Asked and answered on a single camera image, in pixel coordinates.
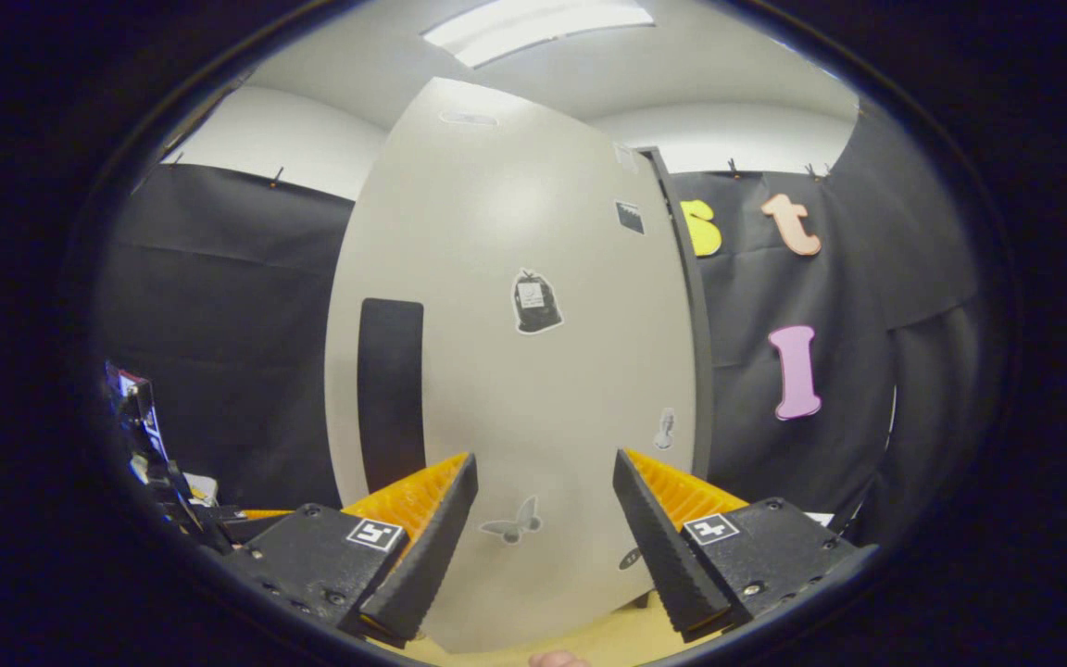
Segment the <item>black door handle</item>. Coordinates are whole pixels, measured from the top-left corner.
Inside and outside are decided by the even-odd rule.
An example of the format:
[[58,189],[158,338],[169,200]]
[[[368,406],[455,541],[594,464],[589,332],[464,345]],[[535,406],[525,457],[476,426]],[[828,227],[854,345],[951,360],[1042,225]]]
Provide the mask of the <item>black door handle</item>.
[[359,442],[369,493],[426,469],[424,307],[367,298],[359,320]]

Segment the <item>black backdrop cloth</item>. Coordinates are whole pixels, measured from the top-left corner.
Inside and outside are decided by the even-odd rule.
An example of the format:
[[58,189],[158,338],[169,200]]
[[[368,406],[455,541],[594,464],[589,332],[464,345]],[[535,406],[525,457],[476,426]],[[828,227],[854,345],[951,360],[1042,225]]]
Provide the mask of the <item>black backdrop cloth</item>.
[[[714,358],[708,480],[888,544],[956,483],[994,418],[1002,288],[978,217],[863,104],[829,177],[699,170]],[[353,204],[214,166],[157,166],[107,245],[107,359],[152,380],[170,451],[251,510],[334,502],[322,351]]]

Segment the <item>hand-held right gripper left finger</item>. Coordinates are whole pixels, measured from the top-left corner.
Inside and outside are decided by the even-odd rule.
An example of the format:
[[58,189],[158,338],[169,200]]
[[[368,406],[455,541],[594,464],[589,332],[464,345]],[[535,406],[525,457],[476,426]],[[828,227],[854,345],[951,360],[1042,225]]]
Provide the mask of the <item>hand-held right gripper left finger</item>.
[[343,510],[304,504],[223,562],[312,626],[403,648],[439,594],[477,491],[477,459],[458,452]]

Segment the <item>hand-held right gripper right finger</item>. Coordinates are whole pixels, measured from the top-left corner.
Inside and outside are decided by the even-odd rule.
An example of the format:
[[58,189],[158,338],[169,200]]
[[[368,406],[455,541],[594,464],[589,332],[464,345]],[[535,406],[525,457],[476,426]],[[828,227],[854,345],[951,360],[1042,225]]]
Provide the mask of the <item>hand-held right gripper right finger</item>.
[[685,642],[774,623],[859,577],[859,546],[781,497],[748,503],[644,452],[619,450],[615,497]]

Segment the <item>grey cabinet door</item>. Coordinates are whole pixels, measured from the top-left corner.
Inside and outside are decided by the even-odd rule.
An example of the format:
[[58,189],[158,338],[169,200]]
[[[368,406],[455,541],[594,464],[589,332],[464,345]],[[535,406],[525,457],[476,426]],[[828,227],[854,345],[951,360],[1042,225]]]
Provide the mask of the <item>grey cabinet door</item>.
[[334,272],[323,398],[345,504],[370,494],[367,298],[423,304],[426,465],[477,459],[429,640],[452,655],[539,644],[647,594],[615,457],[691,472],[696,426],[687,293],[648,160],[515,94],[423,85],[361,186]]

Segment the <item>long ceiling light panel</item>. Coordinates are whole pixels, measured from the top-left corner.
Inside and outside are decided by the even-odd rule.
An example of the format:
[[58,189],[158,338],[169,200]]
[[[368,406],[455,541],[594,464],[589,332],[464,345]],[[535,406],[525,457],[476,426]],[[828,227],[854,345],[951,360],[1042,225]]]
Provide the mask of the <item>long ceiling light panel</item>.
[[491,0],[432,26],[421,38],[478,69],[569,35],[655,25],[638,0]]

